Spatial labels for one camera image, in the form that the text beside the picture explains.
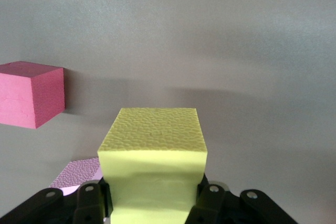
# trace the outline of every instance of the gray background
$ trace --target gray background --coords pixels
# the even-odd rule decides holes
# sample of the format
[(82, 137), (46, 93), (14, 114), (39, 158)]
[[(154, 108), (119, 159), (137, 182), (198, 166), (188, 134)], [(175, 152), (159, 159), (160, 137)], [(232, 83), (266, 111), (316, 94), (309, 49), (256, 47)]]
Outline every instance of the gray background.
[(0, 215), (96, 156), (121, 107), (192, 107), (209, 179), (336, 219), (336, 0), (0, 0), (0, 63), (66, 68), (64, 113), (0, 125)]

